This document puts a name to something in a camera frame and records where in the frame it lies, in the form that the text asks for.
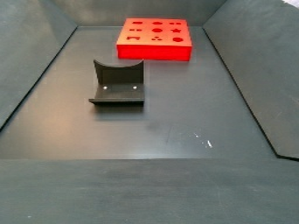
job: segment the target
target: black bracket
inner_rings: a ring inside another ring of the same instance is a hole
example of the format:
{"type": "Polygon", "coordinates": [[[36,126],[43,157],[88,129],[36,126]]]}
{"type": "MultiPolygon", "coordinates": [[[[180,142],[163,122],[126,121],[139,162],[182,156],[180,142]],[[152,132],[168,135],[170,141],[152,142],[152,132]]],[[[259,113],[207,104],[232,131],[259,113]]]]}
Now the black bracket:
{"type": "Polygon", "coordinates": [[[93,60],[97,73],[97,92],[93,104],[144,103],[144,62],[134,66],[107,66],[93,60]]]}

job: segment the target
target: circular hole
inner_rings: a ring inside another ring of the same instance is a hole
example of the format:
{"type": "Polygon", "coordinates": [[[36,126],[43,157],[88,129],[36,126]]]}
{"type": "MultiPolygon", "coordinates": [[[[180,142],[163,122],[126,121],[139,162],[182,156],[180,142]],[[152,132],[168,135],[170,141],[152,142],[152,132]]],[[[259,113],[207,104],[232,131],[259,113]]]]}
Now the circular hole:
{"type": "Polygon", "coordinates": [[[160,29],[160,28],[154,28],[152,31],[154,31],[154,32],[162,32],[163,29],[160,29]]]}
{"type": "Polygon", "coordinates": [[[183,38],[174,38],[172,41],[175,41],[175,42],[183,42],[183,38]]]}

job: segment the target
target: dark gray surface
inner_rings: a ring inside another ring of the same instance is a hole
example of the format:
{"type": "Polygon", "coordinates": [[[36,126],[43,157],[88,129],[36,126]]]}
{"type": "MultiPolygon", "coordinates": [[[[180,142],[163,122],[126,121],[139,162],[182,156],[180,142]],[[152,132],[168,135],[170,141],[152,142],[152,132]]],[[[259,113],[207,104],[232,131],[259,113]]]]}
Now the dark gray surface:
{"type": "Polygon", "coordinates": [[[0,158],[274,158],[200,27],[190,62],[144,62],[144,106],[95,107],[120,27],[80,27],[0,134],[0,158]]]}
{"type": "Polygon", "coordinates": [[[127,18],[184,18],[200,26],[227,0],[52,0],[79,25],[123,25],[127,18]]]}
{"type": "Polygon", "coordinates": [[[0,128],[76,25],[51,1],[0,1],[0,128]]]}
{"type": "Polygon", "coordinates": [[[230,0],[204,25],[279,155],[299,158],[299,10],[230,0]]]}
{"type": "Polygon", "coordinates": [[[295,224],[299,164],[218,159],[1,161],[4,224],[295,224]]]}

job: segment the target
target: red shape sorter box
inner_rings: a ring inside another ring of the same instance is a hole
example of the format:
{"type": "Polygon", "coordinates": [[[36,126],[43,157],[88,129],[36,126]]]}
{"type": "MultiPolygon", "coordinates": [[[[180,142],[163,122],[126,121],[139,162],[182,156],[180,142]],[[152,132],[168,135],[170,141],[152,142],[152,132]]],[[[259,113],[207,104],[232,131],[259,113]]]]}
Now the red shape sorter box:
{"type": "Polygon", "coordinates": [[[116,42],[120,59],[190,60],[192,40],[184,19],[128,18],[116,42]]]}

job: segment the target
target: star-shaped hole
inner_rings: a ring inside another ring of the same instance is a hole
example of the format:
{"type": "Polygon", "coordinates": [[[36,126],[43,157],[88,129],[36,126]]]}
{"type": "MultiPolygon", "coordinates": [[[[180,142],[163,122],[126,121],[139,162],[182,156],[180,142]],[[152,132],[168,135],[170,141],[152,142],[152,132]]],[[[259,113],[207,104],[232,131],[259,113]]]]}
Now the star-shaped hole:
{"type": "Polygon", "coordinates": [[[182,30],[179,30],[179,29],[174,29],[172,32],[182,32],[182,30]]]}

